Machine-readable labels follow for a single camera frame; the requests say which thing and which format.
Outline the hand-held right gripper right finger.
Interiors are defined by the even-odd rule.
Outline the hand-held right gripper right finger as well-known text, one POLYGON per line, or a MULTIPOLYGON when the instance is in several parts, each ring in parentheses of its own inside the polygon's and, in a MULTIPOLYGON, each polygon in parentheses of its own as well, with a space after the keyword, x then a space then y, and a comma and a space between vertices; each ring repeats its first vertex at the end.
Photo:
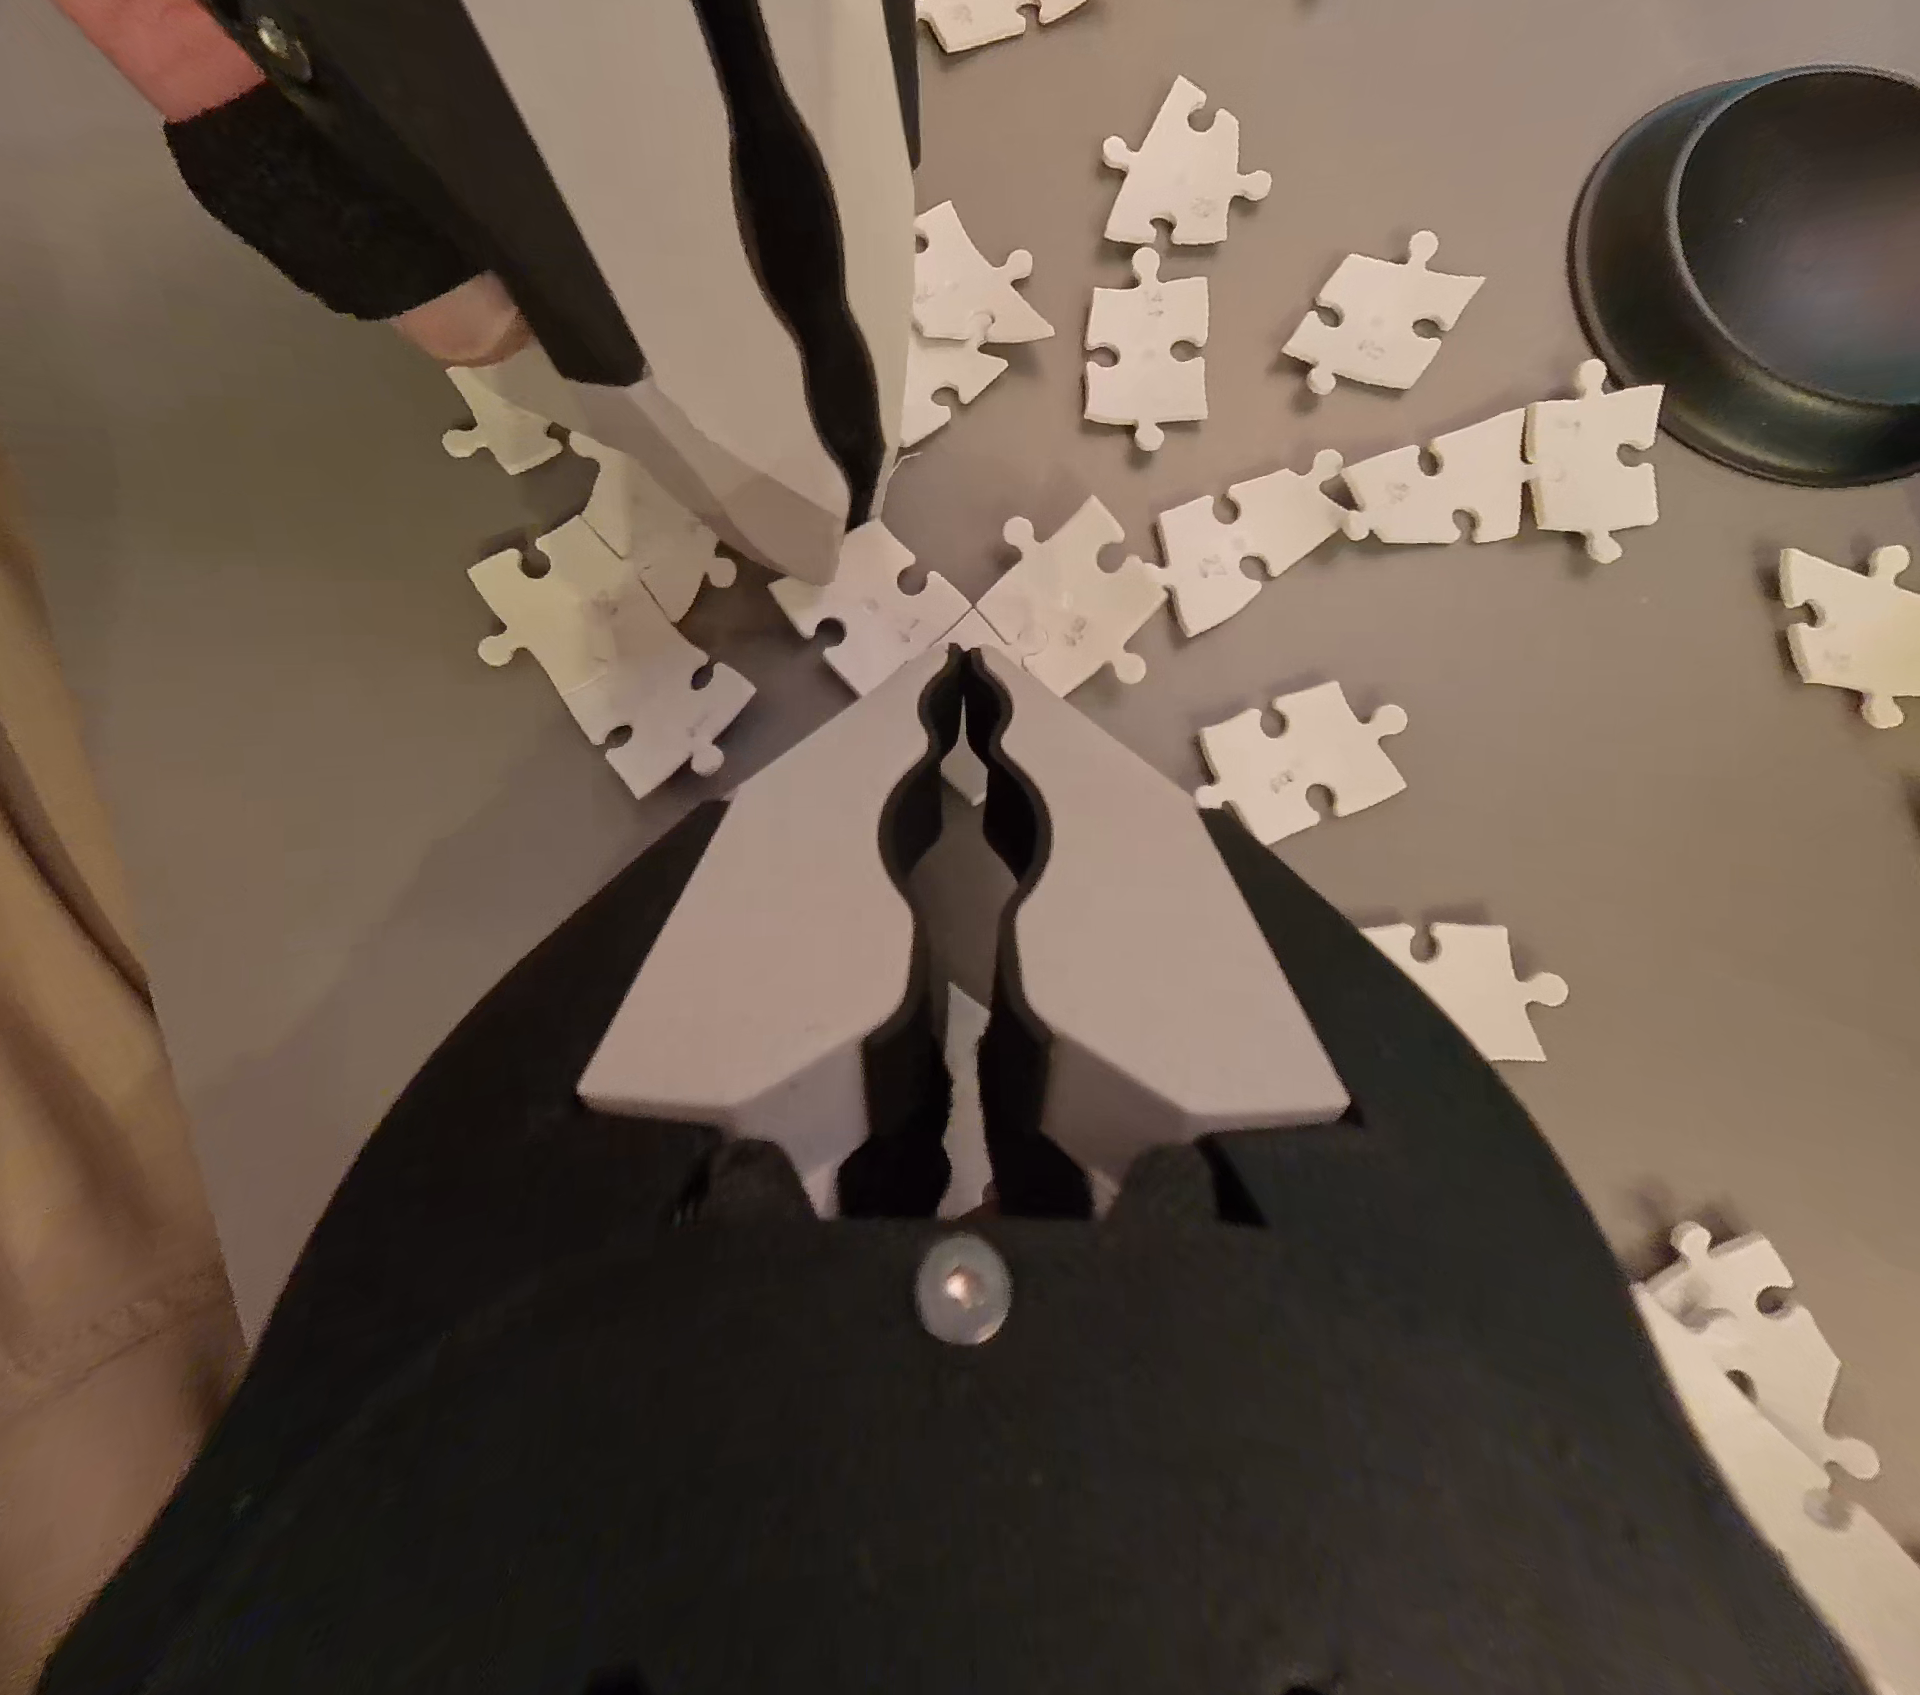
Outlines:
POLYGON ((1086 1219, 1159 1148, 1336 1121, 1346 1084, 1194 801, 1010 655, 968 655, 1010 876, 977 1046, 991 1190, 1086 1219))

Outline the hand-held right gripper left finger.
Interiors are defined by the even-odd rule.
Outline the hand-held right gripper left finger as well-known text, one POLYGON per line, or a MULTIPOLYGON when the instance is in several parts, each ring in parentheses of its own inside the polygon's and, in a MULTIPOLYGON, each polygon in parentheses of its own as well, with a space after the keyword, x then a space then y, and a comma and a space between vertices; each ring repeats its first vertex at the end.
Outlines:
POLYGON ((579 1078, 588 1108, 785 1154, 822 1211, 929 1216, 952 1078, 910 876, 942 831, 945 643, 723 804, 579 1078))

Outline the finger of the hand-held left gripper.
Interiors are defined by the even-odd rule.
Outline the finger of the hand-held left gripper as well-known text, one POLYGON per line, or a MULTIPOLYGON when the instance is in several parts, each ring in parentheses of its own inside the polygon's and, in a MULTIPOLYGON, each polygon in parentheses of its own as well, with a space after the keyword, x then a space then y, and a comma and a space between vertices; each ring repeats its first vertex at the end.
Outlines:
POLYGON ((772 572, 829 577, 849 483, 748 256, 695 0, 458 2, 642 354, 573 386, 577 427, 772 572))
POLYGON ((898 446, 921 84, 910 0, 695 0, 754 277, 861 526, 898 446))

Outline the joined white puzzle section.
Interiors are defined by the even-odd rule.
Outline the joined white puzzle section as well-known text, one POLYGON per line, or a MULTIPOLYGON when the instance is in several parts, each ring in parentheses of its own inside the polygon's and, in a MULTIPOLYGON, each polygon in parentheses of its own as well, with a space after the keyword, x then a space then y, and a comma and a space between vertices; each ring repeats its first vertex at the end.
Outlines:
POLYGON ((1139 684, 1146 670, 1130 638, 1165 605, 1167 574, 1139 555, 1100 564, 1121 545, 1102 502, 1083 500, 1050 535, 1014 516, 1001 539, 1014 564, 977 600, 936 572, 909 591, 901 577, 914 550, 884 523, 855 528, 826 582, 777 577, 768 593, 803 637, 837 626, 826 662, 859 695, 945 645, 1006 650, 1056 695, 1100 670, 1139 684))

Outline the puzzle pieces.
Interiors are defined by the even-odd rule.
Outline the puzzle pieces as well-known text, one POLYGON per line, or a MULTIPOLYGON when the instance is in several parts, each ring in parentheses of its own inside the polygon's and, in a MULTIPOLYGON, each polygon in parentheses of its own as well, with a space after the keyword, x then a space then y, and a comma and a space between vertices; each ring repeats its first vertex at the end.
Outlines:
POLYGON ((1798 681, 1772 568, 1908 539, 1631 442, 1655 523, 1532 517, 1532 401, 1590 343, 1567 216, 1682 69, 1661 0, 1088 0, 922 49, 903 574, 1019 588, 1059 548, 1075 706, 1258 838, 1423 979, 1501 977, 1502 1062, 1647 1276, 1761 1232, 1744 1327, 1822 1515, 1914 1549, 1914 710, 1798 681))

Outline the person's beige trousers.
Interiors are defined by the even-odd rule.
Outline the person's beige trousers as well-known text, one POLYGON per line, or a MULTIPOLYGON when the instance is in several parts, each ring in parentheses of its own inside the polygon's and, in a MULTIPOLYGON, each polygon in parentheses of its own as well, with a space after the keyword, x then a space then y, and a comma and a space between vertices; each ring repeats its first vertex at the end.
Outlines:
POLYGON ((246 1349, 122 867, 2 500, 2 1688, 116 1571, 246 1349))

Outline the black round stand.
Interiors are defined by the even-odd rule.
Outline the black round stand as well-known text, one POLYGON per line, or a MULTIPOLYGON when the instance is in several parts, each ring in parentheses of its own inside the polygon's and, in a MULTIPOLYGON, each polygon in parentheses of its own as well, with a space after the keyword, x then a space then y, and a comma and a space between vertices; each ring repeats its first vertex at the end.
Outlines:
POLYGON ((1727 470, 1868 488, 1918 470, 1918 84, 1808 64, 1698 88, 1593 166, 1568 283, 1619 386, 1727 470))

